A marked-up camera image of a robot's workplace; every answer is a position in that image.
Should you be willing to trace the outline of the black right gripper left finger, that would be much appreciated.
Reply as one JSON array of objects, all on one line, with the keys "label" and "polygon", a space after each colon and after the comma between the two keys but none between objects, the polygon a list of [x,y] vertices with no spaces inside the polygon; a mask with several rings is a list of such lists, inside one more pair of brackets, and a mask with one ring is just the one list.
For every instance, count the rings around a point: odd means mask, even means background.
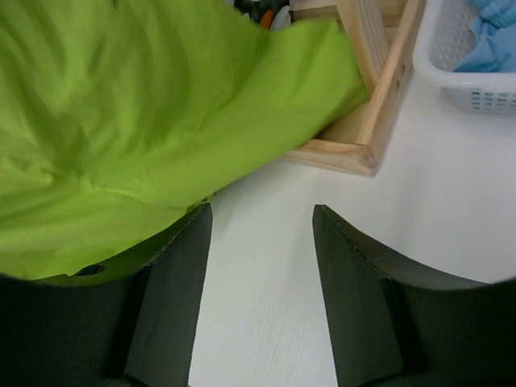
[{"label": "black right gripper left finger", "polygon": [[72,276],[2,276],[2,385],[188,385],[212,222],[201,204]]}]

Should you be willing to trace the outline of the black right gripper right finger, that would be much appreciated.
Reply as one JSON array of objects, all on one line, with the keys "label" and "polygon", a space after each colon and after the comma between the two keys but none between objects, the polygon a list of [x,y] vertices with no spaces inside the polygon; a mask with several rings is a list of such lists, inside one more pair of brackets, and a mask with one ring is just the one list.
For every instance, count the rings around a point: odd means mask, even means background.
[{"label": "black right gripper right finger", "polygon": [[313,232],[339,385],[514,385],[514,280],[431,268],[324,205]]}]

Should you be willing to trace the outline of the lime green shorts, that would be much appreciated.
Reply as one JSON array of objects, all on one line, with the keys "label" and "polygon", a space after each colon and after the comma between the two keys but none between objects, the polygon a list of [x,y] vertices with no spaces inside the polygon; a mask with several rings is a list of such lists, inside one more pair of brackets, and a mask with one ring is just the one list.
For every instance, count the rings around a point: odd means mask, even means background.
[{"label": "lime green shorts", "polygon": [[331,19],[269,31],[221,1],[4,1],[1,271],[115,256],[366,97]]}]

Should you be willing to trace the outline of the light blue shorts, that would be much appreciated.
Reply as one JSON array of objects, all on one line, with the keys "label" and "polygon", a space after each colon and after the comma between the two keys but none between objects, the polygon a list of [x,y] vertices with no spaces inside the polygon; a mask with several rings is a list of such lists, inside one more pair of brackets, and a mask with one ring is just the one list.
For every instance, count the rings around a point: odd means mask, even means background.
[{"label": "light blue shorts", "polygon": [[515,0],[468,1],[478,11],[470,24],[475,43],[456,73],[515,73]]}]

